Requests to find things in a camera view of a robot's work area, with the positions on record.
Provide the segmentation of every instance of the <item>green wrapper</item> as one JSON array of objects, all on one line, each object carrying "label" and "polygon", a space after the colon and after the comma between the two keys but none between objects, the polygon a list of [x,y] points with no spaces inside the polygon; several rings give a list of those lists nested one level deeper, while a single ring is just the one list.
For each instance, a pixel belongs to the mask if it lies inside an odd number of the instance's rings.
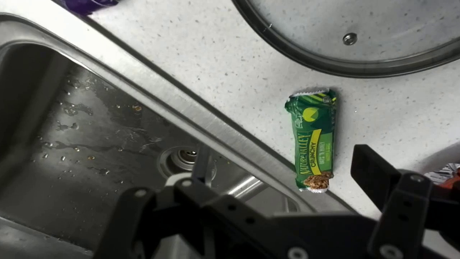
[{"label": "green wrapper", "polygon": [[336,95],[332,90],[299,92],[285,108],[293,125],[296,184],[300,190],[323,193],[333,167]]}]

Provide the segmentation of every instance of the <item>green packet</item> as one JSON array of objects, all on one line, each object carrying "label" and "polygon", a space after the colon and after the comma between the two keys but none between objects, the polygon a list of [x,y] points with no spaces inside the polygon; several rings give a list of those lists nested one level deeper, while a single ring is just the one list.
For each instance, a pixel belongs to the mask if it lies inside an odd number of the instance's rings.
[{"label": "green packet", "polygon": [[323,193],[333,168],[333,118],[336,95],[332,90],[297,92],[285,108],[295,135],[296,184],[300,190]]}]

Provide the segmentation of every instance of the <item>white speckled countertop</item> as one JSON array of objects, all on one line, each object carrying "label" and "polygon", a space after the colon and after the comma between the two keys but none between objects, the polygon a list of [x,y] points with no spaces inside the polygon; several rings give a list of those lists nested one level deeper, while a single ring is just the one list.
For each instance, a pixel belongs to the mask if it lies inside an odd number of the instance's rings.
[{"label": "white speckled countertop", "polygon": [[289,161],[285,100],[300,89],[335,88],[341,100],[331,190],[362,214],[378,211],[349,177],[355,144],[415,171],[460,157],[460,62],[388,79],[319,73],[272,49],[231,1],[124,0],[90,18]]}]

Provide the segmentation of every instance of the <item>purple object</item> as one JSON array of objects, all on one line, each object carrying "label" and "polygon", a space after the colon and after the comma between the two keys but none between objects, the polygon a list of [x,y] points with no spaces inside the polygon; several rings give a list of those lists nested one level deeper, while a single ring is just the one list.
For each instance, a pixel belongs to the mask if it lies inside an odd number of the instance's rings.
[{"label": "purple object", "polygon": [[79,14],[90,14],[95,10],[118,4],[118,0],[65,0],[65,1],[70,11],[75,11]]}]

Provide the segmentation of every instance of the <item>stainless steel sink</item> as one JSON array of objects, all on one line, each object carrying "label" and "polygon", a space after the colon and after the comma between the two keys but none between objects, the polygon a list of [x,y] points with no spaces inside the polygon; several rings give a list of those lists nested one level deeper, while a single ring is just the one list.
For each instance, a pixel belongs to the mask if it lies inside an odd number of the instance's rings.
[{"label": "stainless steel sink", "polygon": [[[208,184],[260,213],[351,211],[331,193],[299,193],[289,162],[171,75],[112,40],[98,44],[111,52],[0,14],[1,254],[89,257],[124,190],[161,188],[201,147],[213,149]],[[50,105],[33,109],[36,99]],[[24,135],[34,136],[9,149]]]}]

